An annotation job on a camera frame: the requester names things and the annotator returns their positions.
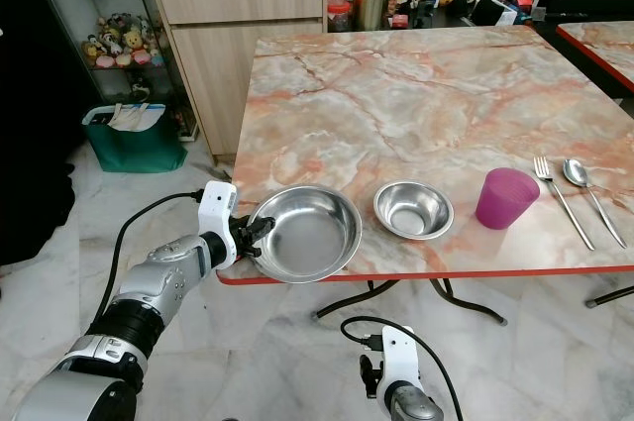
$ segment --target red table edge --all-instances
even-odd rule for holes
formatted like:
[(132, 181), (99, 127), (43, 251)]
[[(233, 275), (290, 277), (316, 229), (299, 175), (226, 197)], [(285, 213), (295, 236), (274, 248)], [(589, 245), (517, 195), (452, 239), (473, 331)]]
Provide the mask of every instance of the red table edge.
[(557, 26), (557, 33), (564, 37), (571, 45), (577, 48), (580, 52), (589, 57), (592, 61), (598, 64), (603, 70), (608, 72), (618, 82), (627, 87), (630, 91), (634, 92), (634, 82), (625, 77), (619, 70), (613, 67), (609, 62), (603, 59), (601, 56), (593, 52), (590, 48), (584, 45), (582, 42), (573, 37), (570, 33), (562, 28), (561, 25)]
[[(575, 275), (599, 274), (604, 272), (634, 271), (634, 265), (607, 265), (605, 267), (574, 267), (553, 269), (519, 269), (519, 270), (465, 270), (457, 272), (413, 272), (404, 274), (351, 274), (331, 275), (318, 282), (354, 282), (367, 280), (400, 280), (400, 279), (453, 279), (456, 277), (522, 277), (533, 275)], [(218, 279), (227, 285), (284, 284), (270, 277), (246, 277), (230, 279), (216, 272)]]

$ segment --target cable connector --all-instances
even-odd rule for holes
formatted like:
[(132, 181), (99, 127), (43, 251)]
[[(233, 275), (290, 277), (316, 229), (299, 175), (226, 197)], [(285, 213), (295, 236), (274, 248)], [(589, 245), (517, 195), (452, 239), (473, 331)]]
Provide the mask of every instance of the cable connector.
[(200, 188), (199, 190), (196, 190), (190, 193), (189, 196), (191, 196), (194, 200), (196, 200), (196, 203), (200, 203), (202, 201), (202, 195), (204, 193), (205, 193), (205, 189)]
[(383, 336), (382, 335), (370, 335), (367, 338), (361, 339), (362, 345), (365, 345), (373, 352), (383, 351)]

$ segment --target large metal bowl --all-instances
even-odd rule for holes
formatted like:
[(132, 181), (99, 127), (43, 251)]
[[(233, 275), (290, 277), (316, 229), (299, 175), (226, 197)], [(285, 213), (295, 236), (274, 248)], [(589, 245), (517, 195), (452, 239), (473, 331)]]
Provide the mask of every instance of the large metal bowl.
[(431, 240), (449, 230), (454, 208), (440, 190), (418, 181), (392, 181), (374, 196), (374, 213), (385, 228), (410, 240)]
[(345, 266), (359, 247), (359, 210), (342, 193), (320, 185), (294, 185), (275, 192), (253, 212), (272, 216), (275, 227), (256, 242), (259, 269), (283, 282), (313, 282)]

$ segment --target green bag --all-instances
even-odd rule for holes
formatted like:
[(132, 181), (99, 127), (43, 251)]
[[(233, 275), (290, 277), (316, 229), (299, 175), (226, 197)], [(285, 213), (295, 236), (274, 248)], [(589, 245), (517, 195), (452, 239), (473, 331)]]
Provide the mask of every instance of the green bag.
[[(91, 124), (93, 119), (97, 122), (100, 120), (98, 114), (114, 114), (110, 121), (112, 124), (121, 111), (137, 119), (130, 125), (131, 129), (136, 129), (136, 124), (140, 124), (144, 116), (152, 116), (150, 121), (155, 120), (154, 113), (160, 113), (160, 117), (147, 129), (136, 131), (117, 130), (108, 124)], [(104, 171), (161, 173), (180, 168), (187, 156), (163, 104), (100, 106), (88, 111), (81, 124)]]

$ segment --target wooden cabinet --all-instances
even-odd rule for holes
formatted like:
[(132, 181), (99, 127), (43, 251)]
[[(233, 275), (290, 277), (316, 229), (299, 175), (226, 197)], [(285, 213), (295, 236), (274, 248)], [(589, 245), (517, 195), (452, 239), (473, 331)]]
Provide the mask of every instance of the wooden cabinet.
[(157, 0), (211, 154), (238, 150), (256, 41), (324, 33), (327, 0)]
[(214, 155), (234, 154), (238, 149), (258, 38), (321, 32), (319, 22), (172, 30)]

